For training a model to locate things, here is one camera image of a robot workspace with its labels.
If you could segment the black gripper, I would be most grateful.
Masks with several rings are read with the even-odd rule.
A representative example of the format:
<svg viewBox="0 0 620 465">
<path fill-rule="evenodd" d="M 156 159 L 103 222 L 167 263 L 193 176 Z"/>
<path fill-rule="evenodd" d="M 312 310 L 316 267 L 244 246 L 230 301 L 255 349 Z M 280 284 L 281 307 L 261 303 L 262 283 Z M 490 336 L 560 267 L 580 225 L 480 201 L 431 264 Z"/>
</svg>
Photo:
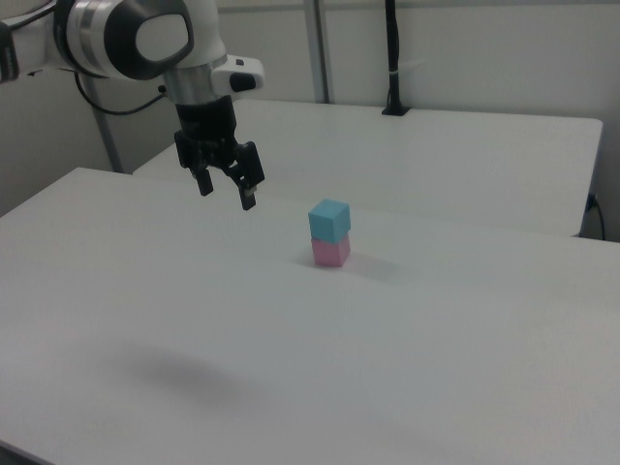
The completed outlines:
<svg viewBox="0 0 620 465">
<path fill-rule="evenodd" d="M 174 134 L 179 163 L 195 177 L 200 194 L 214 190 L 209 168 L 230 177 L 238 188 L 242 208 L 256 205 L 257 186 L 265 180 L 256 145 L 238 144 L 231 96 L 202 105 L 176 105 L 181 129 Z"/>
</svg>

